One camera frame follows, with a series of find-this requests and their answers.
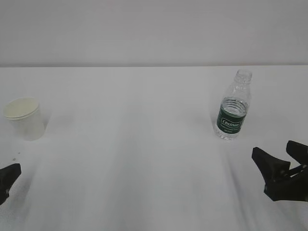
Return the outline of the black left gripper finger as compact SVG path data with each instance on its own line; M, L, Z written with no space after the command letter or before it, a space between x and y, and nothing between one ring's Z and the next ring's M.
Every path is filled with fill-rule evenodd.
M20 175L21 165L19 163L11 164L0 170L0 205L9 198L10 189Z

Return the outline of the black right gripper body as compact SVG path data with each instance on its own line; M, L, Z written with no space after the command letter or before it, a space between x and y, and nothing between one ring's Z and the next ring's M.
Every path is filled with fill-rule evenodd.
M272 201L308 201L308 167L298 166L274 178L264 178L264 193Z

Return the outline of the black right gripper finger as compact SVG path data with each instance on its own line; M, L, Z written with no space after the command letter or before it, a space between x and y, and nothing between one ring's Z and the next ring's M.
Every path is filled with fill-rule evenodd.
M308 146L295 142L288 141L286 152L299 164L308 165Z
M265 183L274 182L285 177L291 163L271 156L258 147L252 150L252 159L258 167Z

